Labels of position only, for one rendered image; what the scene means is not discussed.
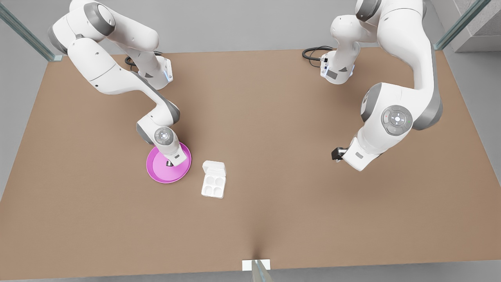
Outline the white egg box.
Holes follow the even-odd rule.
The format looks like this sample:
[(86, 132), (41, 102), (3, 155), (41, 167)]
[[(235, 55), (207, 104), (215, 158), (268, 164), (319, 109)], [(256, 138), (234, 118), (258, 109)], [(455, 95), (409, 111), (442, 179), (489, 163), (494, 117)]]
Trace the white egg box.
[(204, 177), (202, 196), (222, 199), (227, 178), (220, 175), (208, 175)]

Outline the pink round plate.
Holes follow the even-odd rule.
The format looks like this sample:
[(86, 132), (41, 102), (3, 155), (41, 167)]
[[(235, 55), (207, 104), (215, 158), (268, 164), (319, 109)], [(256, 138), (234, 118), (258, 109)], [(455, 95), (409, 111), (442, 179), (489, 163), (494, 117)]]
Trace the pink round plate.
[(146, 160), (147, 172), (152, 179), (159, 183), (173, 183), (182, 179), (189, 171), (191, 165), (191, 153), (188, 147), (180, 144), (187, 159), (178, 166), (167, 166), (168, 159), (154, 147), (149, 152)]

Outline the white egg box lid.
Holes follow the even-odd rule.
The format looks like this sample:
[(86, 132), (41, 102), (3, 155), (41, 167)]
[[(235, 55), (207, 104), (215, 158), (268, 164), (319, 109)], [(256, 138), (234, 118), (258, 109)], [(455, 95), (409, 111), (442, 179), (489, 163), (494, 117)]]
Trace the white egg box lid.
[(206, 175), (215, 175), (217, 177), (226, 177), (227, 171), (223, 162), (204, 161), (202, 168)]

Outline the silver frame post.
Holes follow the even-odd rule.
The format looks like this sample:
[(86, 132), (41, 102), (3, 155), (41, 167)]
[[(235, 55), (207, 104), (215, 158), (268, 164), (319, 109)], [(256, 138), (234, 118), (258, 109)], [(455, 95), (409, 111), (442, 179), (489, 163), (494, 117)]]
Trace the silver frame post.
[(32, 32), (0, 2), (0, 19), (13, 29), (25, 42), (48, 62), (61, 62), (63, 56), (55, 55)]
[(269, 274), (270, 259), (243, 260), (242, 271), (252, 272), (252, 282), (274, 282)]
[(434, 49), (438, 51), (443, 50), (490, 2), (491, 0), (475, 0), (452, 27), (434, 44)]

